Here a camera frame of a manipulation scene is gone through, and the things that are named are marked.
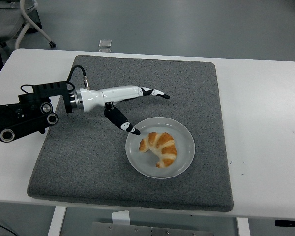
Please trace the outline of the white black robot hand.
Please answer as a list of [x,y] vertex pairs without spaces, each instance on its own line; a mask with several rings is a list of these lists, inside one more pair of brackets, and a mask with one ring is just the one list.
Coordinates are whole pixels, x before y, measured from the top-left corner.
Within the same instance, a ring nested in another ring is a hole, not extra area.
[[117,128],[140,135],[140,131],[128,121],[126,116],[115,105],[122,101],[149,95],[160,96],[165,99],[170,98],[165,93],[153,88],[128,85],[98,91],[80,88],[76,90],[76,102],[77,107],[83,112],[89,112],[96,106],[104,107],[104,116]]

